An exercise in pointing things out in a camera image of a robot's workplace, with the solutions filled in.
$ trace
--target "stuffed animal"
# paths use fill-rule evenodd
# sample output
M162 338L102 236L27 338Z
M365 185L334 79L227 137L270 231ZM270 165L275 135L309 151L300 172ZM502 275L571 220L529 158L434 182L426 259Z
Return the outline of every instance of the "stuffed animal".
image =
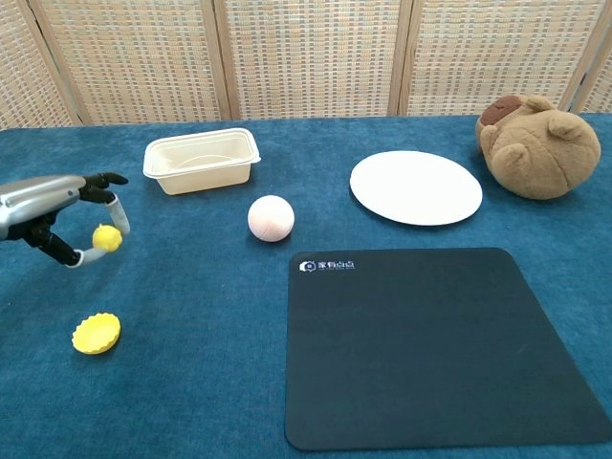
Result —
M499 98L478 119L476 137L495 180L530 199L557 198L582 184L601 156L591 126L542 96Z

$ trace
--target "small yellow ball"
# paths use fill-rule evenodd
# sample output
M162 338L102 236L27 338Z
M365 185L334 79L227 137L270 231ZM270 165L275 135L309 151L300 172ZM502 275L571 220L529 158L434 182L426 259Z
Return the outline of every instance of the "small yellow ball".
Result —
M104 251L115 251L121 245L121 232L110 225L100 225L92 237L94 248Z

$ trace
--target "paper plate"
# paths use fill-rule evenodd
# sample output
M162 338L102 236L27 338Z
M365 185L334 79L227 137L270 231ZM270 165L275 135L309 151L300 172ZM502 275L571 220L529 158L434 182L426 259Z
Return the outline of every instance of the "paper plate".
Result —
M422 151L369 156L351 173L358 201L382 217L410 225L459 222L482 203L482 188L460 164Z
M113 347L120 330L117 316L108 313L89 316L73 332L73 346L83 354L100 354Z

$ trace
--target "white ball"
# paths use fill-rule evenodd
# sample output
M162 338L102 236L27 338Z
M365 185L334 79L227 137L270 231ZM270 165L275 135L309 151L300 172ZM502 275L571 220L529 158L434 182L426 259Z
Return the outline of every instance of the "white ball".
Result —
M249 229L255 237L276 242L287 237L294 228L294 210L279 196L263 196L249 209Z

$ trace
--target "white plate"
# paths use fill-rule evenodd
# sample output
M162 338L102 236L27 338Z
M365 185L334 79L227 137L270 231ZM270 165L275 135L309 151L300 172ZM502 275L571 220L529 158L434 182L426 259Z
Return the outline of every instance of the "white plate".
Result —
M482 188L460 164L422 151L369 156L351 173L351 190L366 208L410 225L448 225L473 215Z

